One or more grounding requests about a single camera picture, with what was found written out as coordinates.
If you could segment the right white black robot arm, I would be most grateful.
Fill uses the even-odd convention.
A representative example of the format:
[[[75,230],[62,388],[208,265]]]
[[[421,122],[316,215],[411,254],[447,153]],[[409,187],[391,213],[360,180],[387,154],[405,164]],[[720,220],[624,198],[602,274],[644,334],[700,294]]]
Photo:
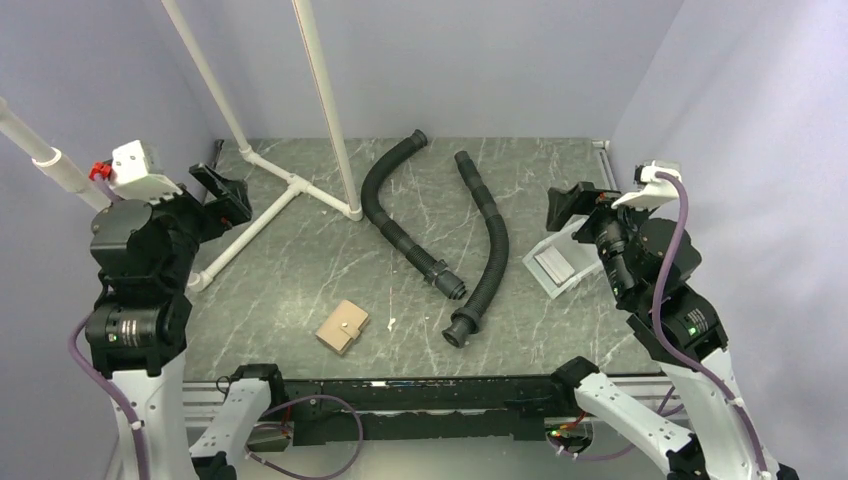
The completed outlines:
[[[701,263],[686,232],[688,199],[676,219],[628,206],[622,193],[579,182],[547,193],[546,227],[581,216],[573,234],[593,246],[634,337],[669,379],[687,416],[665,418],[622,391],[600,368],[575,357],[553,373],[557,411],[603,421],[667,479],[794,479],[760,439],[733,371],[728,336],[714,306],[688,283]]]

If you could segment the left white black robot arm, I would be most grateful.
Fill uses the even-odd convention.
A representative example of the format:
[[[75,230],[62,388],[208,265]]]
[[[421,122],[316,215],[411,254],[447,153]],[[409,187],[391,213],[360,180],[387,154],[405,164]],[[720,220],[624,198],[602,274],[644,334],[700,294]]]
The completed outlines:
[[[185,291],[194,259],[201,244],[252,217],[244,181],[203,164],[190,172],[211,201],[178,186],[161,199],[114,203],[91,224],[101,292],[67,345],[111,400],[126,479],[233,479],[255,424],[279,417],[288,402],[277,366],[240,366],[211,424],[188,438]]]

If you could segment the tan leather card holder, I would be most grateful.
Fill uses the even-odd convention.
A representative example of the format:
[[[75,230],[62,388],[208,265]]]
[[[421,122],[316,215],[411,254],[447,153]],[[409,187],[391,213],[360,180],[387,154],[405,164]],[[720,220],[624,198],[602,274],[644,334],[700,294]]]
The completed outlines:
[[[341,301],[315,332],[316,338],[337,355],[345,352],[360,337],[369,314],[349,300]]]

